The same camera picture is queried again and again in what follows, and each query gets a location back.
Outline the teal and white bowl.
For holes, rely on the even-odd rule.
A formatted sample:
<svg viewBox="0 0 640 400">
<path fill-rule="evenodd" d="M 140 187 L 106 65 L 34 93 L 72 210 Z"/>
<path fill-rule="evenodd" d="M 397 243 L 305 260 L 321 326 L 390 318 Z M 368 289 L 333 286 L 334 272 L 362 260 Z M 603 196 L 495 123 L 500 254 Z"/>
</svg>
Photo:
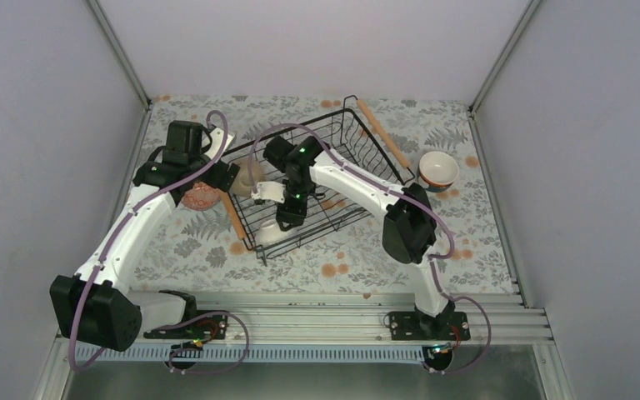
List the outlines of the teal and white bowl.
<svg viewBox="0 0 640 400">
<path fill-rule="evenodd" d="M 417 177 L 417 183 L 429 193 L 443 193 L 446 192 L 453 184 L 454 181 L 447 183 L 435 183 L 429 180 L 425 180 L 423 176 Z"/>
</svg>

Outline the orange bowl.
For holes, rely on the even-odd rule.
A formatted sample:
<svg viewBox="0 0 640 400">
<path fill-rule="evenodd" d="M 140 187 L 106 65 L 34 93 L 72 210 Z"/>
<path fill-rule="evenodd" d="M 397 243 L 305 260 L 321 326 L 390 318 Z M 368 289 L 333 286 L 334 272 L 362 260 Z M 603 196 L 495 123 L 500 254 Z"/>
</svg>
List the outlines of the orange bowl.
<svg viewBox="0 0 640 400">
<path fill-rule="evenodd" d="M 449 154 L 431 151 L 423 154 L 418 161 L 417 176 L 434 183 L 456 182 L 460 167 L 458 162 Z"/>
</svg>

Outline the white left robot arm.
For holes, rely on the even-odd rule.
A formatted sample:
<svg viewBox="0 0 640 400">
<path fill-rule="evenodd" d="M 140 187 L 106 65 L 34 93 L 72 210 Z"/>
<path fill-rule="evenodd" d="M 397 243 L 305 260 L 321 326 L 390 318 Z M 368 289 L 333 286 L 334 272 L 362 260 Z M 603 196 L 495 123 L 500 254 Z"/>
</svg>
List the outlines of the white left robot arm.
<svg viewBox="0 0 640 400">
<path fill-rule="evenodd" d="M 233 141 L 233 133 L 211 123 L 168 125 L 166 142 L 134 174 L 126 205 L 100 245 L 72 276 L 57 276 L 49 288 L 65 338 L 122 352 L 145 332 L 168 328 L 185 338 L 197 330 L 192 296 L 133 294 L 130 287 L 146 246 L 195 183 L 231 187 L 239 168 L 221 157 Z"/>
</svg>

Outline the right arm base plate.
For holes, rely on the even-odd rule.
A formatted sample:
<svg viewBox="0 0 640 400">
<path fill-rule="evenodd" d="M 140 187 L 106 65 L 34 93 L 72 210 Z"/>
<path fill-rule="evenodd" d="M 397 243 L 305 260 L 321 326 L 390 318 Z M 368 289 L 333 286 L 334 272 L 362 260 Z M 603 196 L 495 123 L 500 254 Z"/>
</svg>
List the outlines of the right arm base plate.
<svg viewBox="0 0 640 400">
<path fill-rule="evenodd" d="M 467 314 L 447 311 L 429 317 L 418 310 L 387 313 L 382 323 L 393 341 L 468 341 L 471 339 Z"/>
</svg>

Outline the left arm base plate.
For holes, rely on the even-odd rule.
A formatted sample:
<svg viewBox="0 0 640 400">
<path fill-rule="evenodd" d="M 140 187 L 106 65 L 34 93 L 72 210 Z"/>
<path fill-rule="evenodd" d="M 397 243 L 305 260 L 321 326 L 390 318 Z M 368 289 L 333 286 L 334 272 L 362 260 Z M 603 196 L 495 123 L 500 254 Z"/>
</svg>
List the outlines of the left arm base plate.
<svg viewBox="0 0 640 400">
<path fill-rule="evenodd" d="M 184 322 L 184 326 L 163 327 L 144 332 L 146 339 L 165 339 L 182 341 L 222 340 L 226 336 L 228 315 L 222 311 L 197 311 L 193 322 Z"/>
</svg>

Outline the black wire dish rack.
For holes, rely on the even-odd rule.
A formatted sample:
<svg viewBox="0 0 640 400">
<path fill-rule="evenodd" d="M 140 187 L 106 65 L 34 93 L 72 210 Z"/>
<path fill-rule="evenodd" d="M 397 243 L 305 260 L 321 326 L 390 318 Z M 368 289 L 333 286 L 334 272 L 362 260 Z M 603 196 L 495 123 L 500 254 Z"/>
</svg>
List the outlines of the black wire dish rack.
<svg viewBox="0 0 640 400">
<path fill-rule="evenodd" d="M 357 100 L 355 96 L 345 97 L 342 110 L 325 113 L 304 124 L 360 168 L 390 183 L 402 186 L 410 183 L 415 178 L 411 163 L 397 146 L 387 144 L 389 136 L 371 132 L 367 118 L 358 115 Z M 316 196 L 307 201 L 304 224 L 294 228 L 288 238 L 264 245 L 260 242 L 261 225 L 275 219 L 277 206 L 270 200 L 256 204 L 249 197 L 234 194 L 231 199 L 246 234 L 242 241 L 264 264 L 370 216 L 369 211 L 347 196 L 330 188 L 317 187 Z"/>
</svg>

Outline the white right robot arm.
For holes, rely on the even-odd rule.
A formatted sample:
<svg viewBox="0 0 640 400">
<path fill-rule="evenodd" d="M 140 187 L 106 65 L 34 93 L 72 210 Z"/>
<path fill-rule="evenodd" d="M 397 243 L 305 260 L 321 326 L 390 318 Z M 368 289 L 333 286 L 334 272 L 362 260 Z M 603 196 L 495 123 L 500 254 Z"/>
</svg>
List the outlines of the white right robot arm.
<svg viewBox="0 0 640 400">
<path fill-rule="evenodd" d="M 408 267 L 420 333 L 438 339 L 448 331 L 452 307 L 436 288 L 428 257 L 438 225 L 430 214 L 423 187 L 416 183 L 402 187 L 383 180 L 312 136 L 298 145 L 275 137 L 262 156 L 285 178 L 281 183 L 257 182 L 252 187 L 255 201 L 271 200 L 277 207 L 274 219 L 260 225 L 257 240 L 261 245 L 288 238 L 294 228 L 304 224 L 308 200 L 317 187 L 332 189 L 380 220 L 383 250 Z"/>
</svg>

